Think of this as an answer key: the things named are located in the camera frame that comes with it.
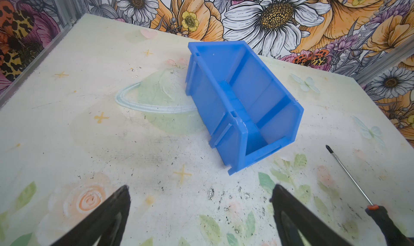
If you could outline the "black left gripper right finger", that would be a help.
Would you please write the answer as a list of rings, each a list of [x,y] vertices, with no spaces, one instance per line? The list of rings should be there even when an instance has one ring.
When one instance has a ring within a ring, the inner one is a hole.
[[[270,199],[278,235],[283,246],[349,246],[282,185],[275,185]]]

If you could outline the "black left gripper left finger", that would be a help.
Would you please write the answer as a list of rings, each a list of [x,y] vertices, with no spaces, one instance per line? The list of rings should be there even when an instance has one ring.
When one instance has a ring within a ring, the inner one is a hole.
[[[123,185],[52,246],[121,245],[130,203],[129,187]]]

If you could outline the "black orange handled screwdriver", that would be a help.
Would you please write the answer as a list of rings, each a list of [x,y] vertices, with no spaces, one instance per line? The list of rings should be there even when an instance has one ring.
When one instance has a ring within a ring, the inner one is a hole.
[[[344,164],[341,162],[339,157],[335,154],[335,152],[331,149],[330,146],[326,145],[326,149],[332,155],[332,157],[338,162],[341,168],[344,170],[346,175],[352,181],[352,183],[356,186],[356,188],[360,191],[363,197],[368,202],[368,206],[365,209],[365,212],[370,216],[374,222],[380,228],[387,246],[413,246],[414,245],[414,238],[413,237],[406,237],[399,228],[394,224],[392,219],[388,215],[388,211],[385,207],[373,204],[372,201],[368,198],[366,193],[362,190],[360,185],[356,182],[353,176],[348,172]]]

